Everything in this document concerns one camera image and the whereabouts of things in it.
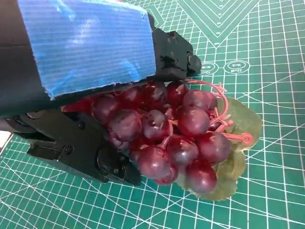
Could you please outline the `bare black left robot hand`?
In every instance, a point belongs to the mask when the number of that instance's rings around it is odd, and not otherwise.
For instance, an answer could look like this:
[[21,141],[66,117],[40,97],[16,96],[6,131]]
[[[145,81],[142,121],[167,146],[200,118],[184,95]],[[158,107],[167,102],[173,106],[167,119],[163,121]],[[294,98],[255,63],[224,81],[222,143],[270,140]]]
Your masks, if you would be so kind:
[[0,3],[0,128],[28,155],[77,176],[139,185],[138,169],[83,111],[92,95],[199,73],[192,45],[139,6],[112,0]]

